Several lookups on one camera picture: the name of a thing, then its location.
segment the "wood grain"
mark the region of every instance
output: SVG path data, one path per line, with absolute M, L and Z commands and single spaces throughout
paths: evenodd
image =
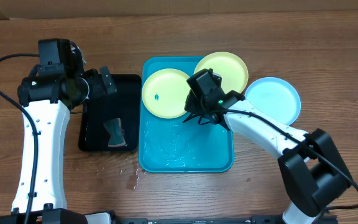
M 233 52 L 246 62 L 249 83 L 275 76 L 299 91 L 302 112 L 294 127 L 330 133 L 358 182 L 358 11 L 0 21 L 0 57 L 37 53 L 37 41 L 52 37 L 75 41 L 87 68 L 107 65 L 116 73 L 141 74 L 154 56 Z M 16 98 L 36 62 L 15 58 L 0 64 L 0 89 Z M 277 162 L 241 136 L 235 135 L 236 160 L 225 173 L 151 174 L 138 165 L 137 153 L 81 152 L 80 120 L 71 116 L 65 141 L 70 210 L 217 218 L 279 214 L 289 203 Z M 15 197 L 22 144 L 22 116 L 0 97 L 0 215 L 9 214 Z M 334 204 L 357 201 L 350 189 Z M 341 223 L 358 223 L 358 210 L 334 214 Z

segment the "table top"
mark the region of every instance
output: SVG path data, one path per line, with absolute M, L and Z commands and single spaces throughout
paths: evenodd
M 358 183 L 358 11 L 0 21 L 0 57 L 37 53 L 39 39 L 55 37 L 75 41 L 87 69 L 107 65 L 113 73 L 141 74 L 155 56 L 232 52 L 247 64 L 249 84 L 279 77 L 298 90 L 302 111 L 293 126 L 327 131 Z M 35 63 L 36 58 L 1 63 L 0 89 L 17 99 L 17 87 Z M 225 173 L 151 174 L 137 153 L 81 152 L 80 121 L 80 114 L 70 118 L 64 157 L 65 194 L 75 212 L 248 217 L 282 213 L 290 202 L 277 162 L 242 136 L 234 135 L 236 158 Z M 22 147 L 22 115 L 0 97 L 0 215 L 10 214 Z M 350 189 L 334 204 L 357 202 Z M 358 210 L 333 214 L 341 223 L 358 222 Z

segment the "yellow plate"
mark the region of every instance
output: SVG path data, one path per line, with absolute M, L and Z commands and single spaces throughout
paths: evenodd
M 142 100 L 146 108 L 160 118 L 177 118 L 186 113 L 185 103 L 190 87 L 189 76 L 166 68 L 153 73 L 143 85 Z
M 198 62 L 194 73 L 204 68 L 212 68 L 214 73 L 218 73 L 222 76 L 222 89 L 225 93 L 231 90 L 241 93 L 247 86 L 247 66 L 241 58 L 235 54 L 229 52 L 209 54 Z

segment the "blue plate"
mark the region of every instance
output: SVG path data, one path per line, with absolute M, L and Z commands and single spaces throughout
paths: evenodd
M 301 112 L 298 92 L 280 78 L 266 77 L 254 81 L 245 96 L 261 112 L 286 125 L 294 123 Z
M 203 57 L 154 57 L 143 66 L 142 86 L 154 72 L 175 68 L 193 75 Z M 233 165 L 233 133 L 220 125 L 183 124 L 188 113 L 164 119 L 140 106 L 139 164 L 149 172 L 224 172 Z

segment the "blue tray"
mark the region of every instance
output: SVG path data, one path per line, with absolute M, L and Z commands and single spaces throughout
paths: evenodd
M 154 72 L 175 68 L 193 75 L 203 57 L 154 57 L 143 66 L 142 86 Z M 224 172 L 234 162 L 233 133 L 220 125 L 197 124 L 189 115 L 163 119 L 140 104 L 139 164 L 149 172 Z

